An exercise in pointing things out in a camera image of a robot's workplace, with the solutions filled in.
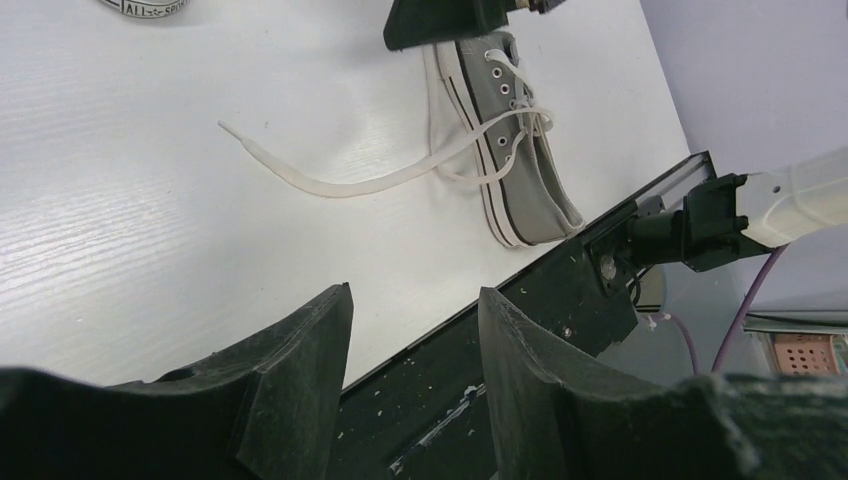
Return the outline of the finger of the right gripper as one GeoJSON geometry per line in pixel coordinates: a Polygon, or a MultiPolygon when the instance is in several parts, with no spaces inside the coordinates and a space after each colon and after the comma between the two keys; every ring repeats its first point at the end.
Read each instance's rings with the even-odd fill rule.
{"type": "Polygon", "coordinates": [[[395,0],[383,29],[390,51],[485,35],[508,24],[515,1],[395,0]]]}

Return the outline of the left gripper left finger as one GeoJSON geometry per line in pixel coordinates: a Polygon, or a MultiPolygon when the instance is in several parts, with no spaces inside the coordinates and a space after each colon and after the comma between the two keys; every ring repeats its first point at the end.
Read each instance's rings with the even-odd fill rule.
{"type": "Polygon", "coordinates": [[[1,372],[5,479],[321,479],[353,319],[348,284],[150,382],[1,372]]]}

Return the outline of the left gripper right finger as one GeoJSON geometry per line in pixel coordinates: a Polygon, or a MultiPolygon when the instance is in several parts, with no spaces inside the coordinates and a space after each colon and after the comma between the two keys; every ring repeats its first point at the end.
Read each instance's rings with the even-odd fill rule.
{"type": "Polygon", "coordinates": [[[502,479],[843,479],[847,381],[701,375],[663,387],[551,344],[506,401],[502,479]]]}

